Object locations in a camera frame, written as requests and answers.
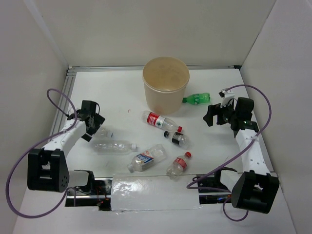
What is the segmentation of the large clear bottle white cap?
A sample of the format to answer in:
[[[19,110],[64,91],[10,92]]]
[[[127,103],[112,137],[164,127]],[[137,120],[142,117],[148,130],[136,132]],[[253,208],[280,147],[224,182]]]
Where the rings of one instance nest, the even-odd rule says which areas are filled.
[[[99,155],[128,155],[137,151],[137,145],[125,140],[99,140],[94,143]]]

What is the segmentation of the clear bottle black label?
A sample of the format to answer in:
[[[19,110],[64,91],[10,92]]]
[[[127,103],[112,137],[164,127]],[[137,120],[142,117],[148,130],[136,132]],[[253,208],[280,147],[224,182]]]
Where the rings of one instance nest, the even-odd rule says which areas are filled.
[[[163,136],[166,139],[168,139],[172,144],[182,148],[187,148],[190,144],[189,138],[186,135],[179,132],[165,131]]]

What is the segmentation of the clear bottle red white label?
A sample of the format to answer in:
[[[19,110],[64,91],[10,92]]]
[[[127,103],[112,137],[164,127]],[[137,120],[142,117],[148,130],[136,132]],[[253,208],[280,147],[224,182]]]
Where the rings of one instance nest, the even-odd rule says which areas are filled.
[[[182,132],[182,126],[176,124],[173,120],[151,111],[143,111],[141,114],[143,122],[169,132]]]

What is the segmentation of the small clear bottle red label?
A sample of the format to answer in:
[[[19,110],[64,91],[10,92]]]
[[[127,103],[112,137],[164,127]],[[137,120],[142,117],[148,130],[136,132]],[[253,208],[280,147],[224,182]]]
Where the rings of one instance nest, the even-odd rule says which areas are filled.
[[[168,175],[170,179],[177,179],[186,170],[191,157],[192,154],[190,152],[178,156],[167,168],[166,175]]]

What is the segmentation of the clear bottle blue label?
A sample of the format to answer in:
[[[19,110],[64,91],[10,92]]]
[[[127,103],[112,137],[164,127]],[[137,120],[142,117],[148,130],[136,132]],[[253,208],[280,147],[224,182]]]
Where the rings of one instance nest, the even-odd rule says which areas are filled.
[[[133,172],[144,172],[167,158],[162,144],[157,144],[138,155],[134,156],[131,163],[127,165],[128,170]]]

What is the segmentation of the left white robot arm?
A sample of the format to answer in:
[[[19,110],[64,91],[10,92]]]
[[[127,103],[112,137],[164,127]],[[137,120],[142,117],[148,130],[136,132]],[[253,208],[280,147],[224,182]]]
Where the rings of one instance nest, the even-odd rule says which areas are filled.
[[[69,171],[66,158],[79,139],[89,142],[105,121],[97,112],[98,103],[83,100],[77,115],[66,120],[60,135],[28,154],[27,187],[30,190],[64,192],[78,186],[86,195],[96,190],[96,182],[84,170]]]

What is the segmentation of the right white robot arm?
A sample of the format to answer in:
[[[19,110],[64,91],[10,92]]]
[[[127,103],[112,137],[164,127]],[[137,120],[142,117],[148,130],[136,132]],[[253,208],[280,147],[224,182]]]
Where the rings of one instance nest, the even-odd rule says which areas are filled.
[[[234,208],[267,214],[270,212],[276,197],[279,181],[272,176],[261,151],[257,133],[258,125],[252,121],[254,101],[239,97],[225,98],[223,103],[209,105],[204,116],[208,126],[213,125],[213,118],[217,117],[217,124],[228,123],[234,133],[241,151],[243,173],[239,175],[233,169],[222,167],[220,175],[213,178],[213,186],[218,191],[226,188],[231,192],[231,203]]]

